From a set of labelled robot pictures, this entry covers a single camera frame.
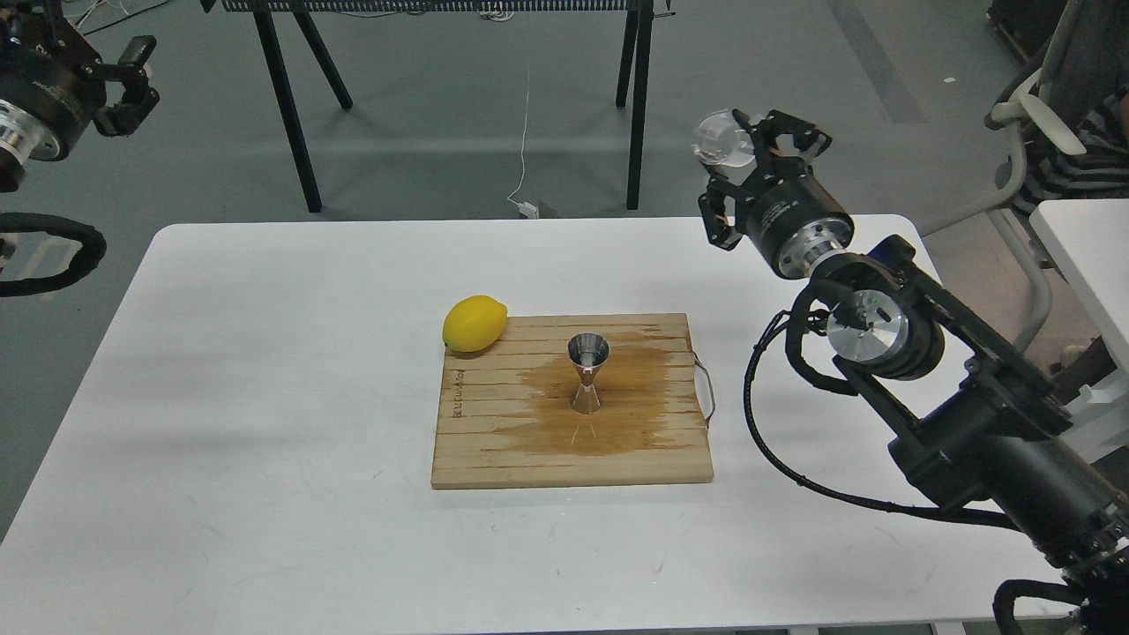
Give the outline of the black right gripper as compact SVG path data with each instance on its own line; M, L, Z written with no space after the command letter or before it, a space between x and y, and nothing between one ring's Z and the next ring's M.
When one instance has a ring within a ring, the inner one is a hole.
M806 278L823 256L850 245L855 234L854 220L811 167L834 138L782 111L758 119L733 108L730 115L750 138L755 166L742 184L721 168L704 168L698 205L708 241L734 250L747 236L774 275Z

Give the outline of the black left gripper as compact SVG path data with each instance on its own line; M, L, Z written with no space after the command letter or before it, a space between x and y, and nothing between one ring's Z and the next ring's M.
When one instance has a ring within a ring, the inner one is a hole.
M116 63L87 63L89 41L65 18L60 1L3 1L5 151L20 164L64 160L91 120L103 137L134 133L159 103L146 69L156 47L152 35L134 36ZM89 79L65 67L81 64ZM96 81L121 84L121 101L102 106Z

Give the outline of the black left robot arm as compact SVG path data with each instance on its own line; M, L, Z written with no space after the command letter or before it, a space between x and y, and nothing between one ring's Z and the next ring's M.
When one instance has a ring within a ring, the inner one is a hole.
M29 160L65 160L88 127L106 138L133 134L159 103L149 56L156 40L130 40L106 61L68 20L60 1L5 1L1 52L1 181L19 189ZM56 214L3 214L3 297L49 295L100 266L108 242L93 226Z

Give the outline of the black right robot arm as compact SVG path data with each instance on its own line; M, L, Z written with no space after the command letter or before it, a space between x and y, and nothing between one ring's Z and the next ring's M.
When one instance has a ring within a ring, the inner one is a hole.
M1069 415L1049 379L916 266L911 242L890 235L866 254L849 247L855 221L811 168L830 143L819 127L780 111L754 120L727 108L695 129L710 244L733 250L749 237L774 276L805 281L751 350L743 397L751 438L780 473L835 501L1026 534L1062 583L1004 581L992 600L1004 634L1019 634L1013 606L1024 595L1073 604L1080 634L1124 634L1124 493L1062 442ZM886 421L895 434L890 455L931 506L840 493L774 455L754 421L751 385L778 336L808 385L858 395Z

